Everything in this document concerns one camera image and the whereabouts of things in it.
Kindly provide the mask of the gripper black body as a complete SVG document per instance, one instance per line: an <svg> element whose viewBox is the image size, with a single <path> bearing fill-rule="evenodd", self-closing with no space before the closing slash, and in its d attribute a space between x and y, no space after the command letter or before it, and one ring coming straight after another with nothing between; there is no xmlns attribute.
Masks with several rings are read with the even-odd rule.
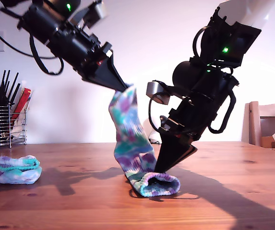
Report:
<svg viewBox="0 0 275 230"><path fill-rule="evenodd" d="M69 63L85 80L85 67L112 57L112 45L105 42L101 45L98 38L88 35L72 25L56 26L48 30L48 48L61 61Z"/></svg>
<svg viewBox="0 0 275 230"><path fill-rule="evenodd" d="M186 138L189 142L199 140L216 118L220 106L221 102L213 98L183 98L176 109L170 109L168 116L160 116L158 130L162 144L171 141L180 143L180 138Z"/></svg>

